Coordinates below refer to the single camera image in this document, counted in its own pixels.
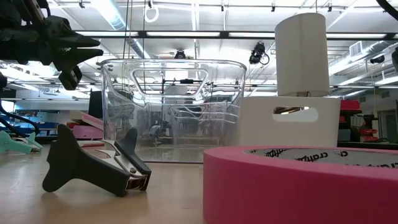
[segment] ceiling pipe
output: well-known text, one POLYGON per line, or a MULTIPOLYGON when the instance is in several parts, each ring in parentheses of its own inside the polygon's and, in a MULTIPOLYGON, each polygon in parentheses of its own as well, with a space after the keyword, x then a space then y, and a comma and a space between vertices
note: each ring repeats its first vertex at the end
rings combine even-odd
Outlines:
POLYGON ((362 41, 362 48, 364 49, 360 55, 351 57, 350 52, 329 62, 329 75, 334 75, 344 69, 350 68, 359 62, 369 60, 388 53, 391 49, 397 47, 398 43, 395 41, 379 41, 371 44, 371 41, 362 41))
POLYGON ((326 28, 326 30, 329 30, 338 21, 340 21, 343 17, 345 17, 351 10, 353 10, 355 8, 356 1, 357 0, 354 0, 353 2, 351 2, 351 4, 348 6, 348 8, 346 10, 344 10, 333 22, 331 22, 330 25, 328 25, 328 28, 326 28))
POLYGON ((357 77, 350 78, 349 80, 346 80, 346 81, 344 81, 344 82, 341 82, 341 83, 339 83, 339 84, 337 84, 337 85, 347 85, 347 84, 350 84, 350 83, 354 83, 354 82, 356 82, 356 81, 359 81, 359 80, 364 79, 364 78, 366 78, 366 77, 370 77, 371 75, 375 75, 375 74, 377 74, 377 73, 380 73, 380 72, 385 71, 385 70, 388 70, 388 69, 394 69, 393 64, 390 64, 390 65, 386 65, 386 66, 377 68, 377 69, 375 69, 375 70, 372 70, 371 72, 368 72, 368 73, 365 73, 365 74, 362 74, 362 75, 358 75, 357 77))
MULTIPOLYGON (((114 0, 91 0, 91 4, 114 30, 126 30, 126 28, 130 30, 129 24, 123 21, 123 16, 114 0)), ((125 40, 138 58, 158 58, 155 55, 148 54, 137 39, 126 37, 125 40)))

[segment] ceiling duct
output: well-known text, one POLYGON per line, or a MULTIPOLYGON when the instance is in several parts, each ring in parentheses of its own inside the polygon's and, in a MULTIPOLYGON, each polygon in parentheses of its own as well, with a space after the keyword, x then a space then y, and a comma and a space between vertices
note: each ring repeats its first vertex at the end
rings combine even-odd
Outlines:
MULTIPOLYGON (((114 30, 126 30, 126 26, 129 30, 129 25, 123 21, 123 16, 114 0, 91 0, 91 3, 114 30)), ((138 58, 157 58, 155 55, 148 54, 137 39, 126 37, 126 43, 138 58)))
POLYGON ((54 88, 39 88, 39 91, 41 91, 43 94, 48 95, 48 96, 58 96, 59 91, 57 91, 54 88))
POLYGON ((329 74, 336 74, 355 65, 360 60, 368 60, 385 54, 397 45, 395 41, 359 41, 349 47, 349 52, 329 62, 329 74))

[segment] ceiling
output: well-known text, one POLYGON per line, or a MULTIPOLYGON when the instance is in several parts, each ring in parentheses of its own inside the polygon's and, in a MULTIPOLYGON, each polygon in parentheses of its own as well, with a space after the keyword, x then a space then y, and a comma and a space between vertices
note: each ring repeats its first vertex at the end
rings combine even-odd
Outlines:
MULTIPOLYGON (((79 0, 48 0, 52 15, 68 19, 73 30, 114 30, 105 19, 106 16, 100 13, 100 10, 92 4, 94 1, 107 0, 83 1, 84 9, 79 6, 79 0)), ((306 12, 318 12, 325 16, 328 32, 398 32, 398 21, 383 12, 376 0, 153 1, 153 5, 159 9, 159 17, 154 22, 146 22, 144 19, 144 6, 147 7, 147 1, 129 1, 128 8, 127 0, 113 1, 116 2, 116 9, 120 12, 123 21, 131 24, 132 30, 245 30, 274 32, 276 25, 290 16, 306 12), (271 12, 273 4, 275 5, 275 11, 271 12), (331 12, 328 12, 329 6, 332 7, 331 12)), ((390 1, 390 3, 398 7, 397 0, 390 1)), ((148 18, 153 18, 155 11, 148 10, 147 16, 148 18)), ((98 40, 101 42, 99 48, 104 50, 104 55, 79 64, 84 75, 82 82, 101 83, 101 75, 97 73, 99 72, 99 66, 96 65, 96 62, 115 57, 123 58, 123 52, 125 58, 137 57, 134 51, 125 44, 124 39, 102 38, 98 40)), ((276 59, 274 58, 277 52, 275 52, 273 40, 194 40, 176 38, 138 39, 138 41, 146 52, 160 58, 172 58, 176 50, 184 50, 188 57, 195 58, 196 46, 197 59, 241 62, 248 68, 246 83, 269 83, 277 78, 276 59), (264 43, 271 58, 270 63, 265 66, 250 65, 248 62, 251 50, 259 41, 264 43)), ((347 54, 350 45, 356 42, 329 40, 327 43, 329 61, 331 62, 347 54)), ((386 58, 384 66, 388 64, 391 64, 391 58, 389 57, 386 58)), ((331 85, 338 85, 342 82, 335 80, 348 80, 365 72, 364 62, 358 61, 349 68, 342 69, 339 73, 332 75, 331 85)), ((30 79, 26 77, 20 78, 20 80, 29 81, 30 79)))

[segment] black robotic arm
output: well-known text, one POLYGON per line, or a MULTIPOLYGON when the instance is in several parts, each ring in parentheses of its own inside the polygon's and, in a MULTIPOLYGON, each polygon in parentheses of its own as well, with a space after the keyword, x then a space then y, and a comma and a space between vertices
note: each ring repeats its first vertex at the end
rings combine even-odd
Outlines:
POLYGON ((82 74, 77 64, 101 56, 100 42, 71 30, 69 21, 51 16, 47 0, 0 0, 0 60, 53 63, 66 90, 76 89, 82 74), (41 9, 47 10, 44 17, 41 9))

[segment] black rubber part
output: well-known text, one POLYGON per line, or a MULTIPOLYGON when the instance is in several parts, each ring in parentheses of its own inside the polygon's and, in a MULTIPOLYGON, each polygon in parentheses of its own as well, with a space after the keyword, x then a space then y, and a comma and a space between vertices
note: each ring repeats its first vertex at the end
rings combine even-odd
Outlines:
POLYGON ((81 179, 119 197, 126 194, 129 173, 82 150, 64 124, 58 125, 58 139, 51 144, 47 162, 50 169, 42 184, 47 192, 58 190, 69 180, 81 179))
POLYGON ((119 152, 123 154, 129 162, 141 173, 147 176, 144 185, 140 190, 146 190, 152 171, 145 165, 145 163, 137 156, 136 150, 137 129, 131 128, 122 140, 114 142, 119 152))

